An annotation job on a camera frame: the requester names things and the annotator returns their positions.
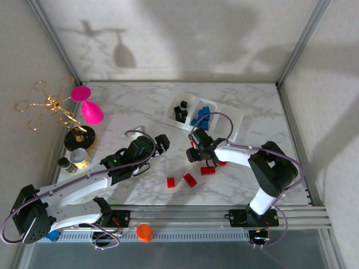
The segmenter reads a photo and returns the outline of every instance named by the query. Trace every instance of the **white divided tray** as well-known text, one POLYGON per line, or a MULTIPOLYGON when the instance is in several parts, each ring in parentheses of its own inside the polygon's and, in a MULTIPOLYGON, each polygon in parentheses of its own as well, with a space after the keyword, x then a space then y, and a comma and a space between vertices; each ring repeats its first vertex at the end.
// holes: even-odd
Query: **white divided tray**
MULTIPOLYGON (((208 106, 211 112, 222 112, 230 117, 233 122, 233 133, 229 139, 234 141, 240 131, 240 125, 244 115, 243 109, 233 108, 231 106, 203 99, 192 94, 187 94, 184 92, 177 93, 165 113, 164 122, 168 125, 190 131, 193 128, 193 126, 191 126, 192 119, 198 119, 198 110, 202 109, 204 106, 208 106), (173 109, 176 106, 181 106, 181 101, 187 102, 186 109, 188 111, 188 116, 185 123, 176 121, 176 115, 173 109)), ((230 130, 231 124, 224 116, 210 116, 208 134, 211 136, 214 135, 213 139, 216 139, 217 137, 226 138, 229 135, 230 130)))

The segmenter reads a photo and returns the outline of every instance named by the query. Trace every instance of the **metal frame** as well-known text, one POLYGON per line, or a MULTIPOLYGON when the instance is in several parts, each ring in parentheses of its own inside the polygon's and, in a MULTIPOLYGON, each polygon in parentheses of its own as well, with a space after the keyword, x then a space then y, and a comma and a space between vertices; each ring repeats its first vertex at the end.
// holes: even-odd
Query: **metal frame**
POLYGON ((294 50, 291 53, 289 61, 286 64, 281 76, 278 79, 277 87, 278 89, 282 88, 289 74, 292 72, 294 66, 296 65, 300 55, 302 54, 308 40, 312 36, 316 26, 318 25, 321 17, 323 16, 327 6, 329 5, 330 0, 319 0, 316 7, 313 10, 306 26, 303 29, 302 34, 300 35, 297 44, 294 50))
POLYGON ((34 13, 35 17, 39 21, 41 27, 43 28, 46 36, 48 37, 50 43, 53 45, 53 48, 57 52, 60 57, 60 60, 65 65, 67 71, 70 75, 75 79, 76 84, 79 86, 81 81, 74 69, 70 58, 67 56, 63 45, 60 42, 60 38, 56 34, 54 27, 52 26, 50 19, 48 18, 43 6, 41 5, 39 0, 26 0, 29 4, 32 12, 34 13))
MULTIPOLYGON (((47 37, 49 38, 51 44, 53 45, 55 51, 60 56, 61 61, 69 71, 69 73, 75 78, 75 81, 78 85, 82 82, 78 77, 76 70, 74 69, 69 57, 67 56, 61 41, 54 30, 54 27, 50 23, 48 16, 46 15, 44 8, 40 4, 40 0, 26 0, 29 4, 34 15, 38 19, 40 25, 44 29, 47 37)), ((280 102, 285 114, 286 122, 291 133, 292 143, 296 149, 296 154, 298 160, 303 163, 304 166, 307 165, 308 161, 305 158, 305 152, 303 145, 301 143, 300 137, 298 136, 298 127, 295 124, 295 119, 290 110, 290 105, 285 91, 282 91, 282 87, 289 74, 293 70, 296 62, 298 61, 301 53, 303 52, 305 45, 307 44, 309 38, 314 32, 317 24, 319 23, 321 17, 323 16, 330 0, 319 0, 313 13, 310 16, 308 23, 306 24, 296 46, 289 58, 288 63, 286 64, 283 73, 278 79, 277 89, 280 98, 280 102)), ((78 104, 75 104, 73 111, 77 111, 78 104)), ((65 148, 62 147, 59 150, 58 156, 63 156, 65 153, 65 148)), ((59 174, 59 167, 56 167, 52 176, 51 183, 53 184, 59 174)), ((327 263, 330 268, 345 268, 343 259, 340 255, 338 245, 336 243, 335 237, 333 237, 332 226, 330 224, 328 215, 326 213, 325 207, 319 199, 319 195, 315 186, 315 183, 306 180, 307 191, 309 192, 309 197, 311 203, 315 205, 314 207, 310 206, 280 206, 281 209, 285 211, 288 215, 289 229, 320 229, 319 235, 322 239, 323 250, 326 256, 327 263)), ((139 223, 149 223, 151 226, 158 229, 188 229, 189 222, 193 229, 203 229, 205 226, 210 227, 212 230, 229 230, 229 223, 227 220, 219 220, 218 218, 223 215, 223 212, 228 209, 243 208, 242 206, 182 206, 182 207, 173 207, 173 206, 113 206, 113 209, 130 209, 132 211, 131 222, 129 231, 136 229, 136 225, 139 223), (163 219, 158 221, 158 217, 162 217, 166 220, 166 223, 163 222, 163 219)), ((277 229, 283 229, 283 217, 279 216, 280 227, 277 229)), ((75 227, 71 229, 72 232, 77 231, 80 233, 80 229, 75 227)), ((20 246, 14 257, 13 264, 11 268, 27 268, 31 254, 34 250, 34 244, 27 246, 20 246)))
MULTIPOLYGON (((66 230, 60 235, 59 243, 89 243, 96 230, 66 230)), ((136 231, 124 229, 119 236, 121 243, 141 242, 136 231)), ((151 242, 239 242, 249 241, 249 231, 242 229, 232 230, 206 230, 206 231, 156 231, 151 242)), ((99 242, 111 242, 112 239, 99 239, 99 242)), ((49 239, 43 238, 39 243, 52 243, 49 239)))

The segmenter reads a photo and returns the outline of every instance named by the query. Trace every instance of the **red block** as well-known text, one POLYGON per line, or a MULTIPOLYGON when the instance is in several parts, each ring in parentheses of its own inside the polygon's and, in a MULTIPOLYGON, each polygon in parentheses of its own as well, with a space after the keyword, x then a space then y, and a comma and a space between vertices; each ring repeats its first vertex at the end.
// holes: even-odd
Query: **red block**
POLYGON ((216 163, 221 166, 225 166, 227 162, 226 161, 216 161, 216 163))
POLYGON ((167 188, 174 188, 174 178, 167 178, 167 188))
POLYGON ((183 179, 187 182, 188 185, 190 185, 191 188, 197 185, 197 181, 191 176, 191 174, 184 175, 183 179))
POLYGON ((213 174, 215 174, 215 167, 214 166, 201 167, 201 175, 213 175, 213 174))

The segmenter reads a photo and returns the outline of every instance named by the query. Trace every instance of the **black block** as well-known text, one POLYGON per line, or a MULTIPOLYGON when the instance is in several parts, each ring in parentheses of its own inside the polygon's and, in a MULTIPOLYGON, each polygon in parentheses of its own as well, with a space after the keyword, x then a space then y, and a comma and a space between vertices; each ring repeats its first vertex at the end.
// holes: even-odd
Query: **black block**
POLYGON ((181 108, 179 107, 179 106, 177 106, 177 107, 175 107, 175 108, 173 108, 174 109, 174 112, 176 113, 176 114, 180 114, 181 113, 181 108))
POLYGON ((181 122, 181 114, 176 113, 176 121, 181 122))
POLYGON ((186 118, 187 115, 188 115, 187 109, 181 111, 181 116, 182 116, 182 117, 186 118))
POLYGON ((182 108, 187 108, 187 102, 186 102, 186 101, 182 101, 182 102, 181 102, 181 107, 182 107, 182 108))

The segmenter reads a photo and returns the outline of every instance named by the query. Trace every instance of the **blue object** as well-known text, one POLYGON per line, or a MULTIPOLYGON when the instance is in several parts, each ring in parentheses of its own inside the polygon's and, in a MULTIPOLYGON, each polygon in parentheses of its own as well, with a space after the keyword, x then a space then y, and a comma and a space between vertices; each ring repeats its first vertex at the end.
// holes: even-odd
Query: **blue object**
POLYGON ((202 111, 204 112, 204 114, 211 113, 211 111, 209 110, 209 106, 204 106, 204 107, 202 108, 202 111))
POLYGON ((45 237, 48 238, 51 242, 56 242, 59 239, 60 235, 61 233, 59 231, 52 231, 51 233, 45 235, 45 237))
MULTIPOLYGON (((204 106, 202 110, 203 110, 203 112, 204 112, 204 115, 207 115, 207 114, 211 113, 211 111, 209 110, 209 107, 208 107, 208 106, 204 106)), ((210 117, 210 116, 205 117, 204 120, 208 122, 208 121, 209 121, 209 117, 210 117)))
POLYGON ((208 122, 202 121, 202 128, 206 131, 208 131, 208 122))
POLYGON ((192 119, 191 126, 194 126, 198 122, 198 119, 192 119))
POLYGON ((198 110, 198 119, 202 118, 204 115, 205 114, 204 114, 203 109, 198 110))

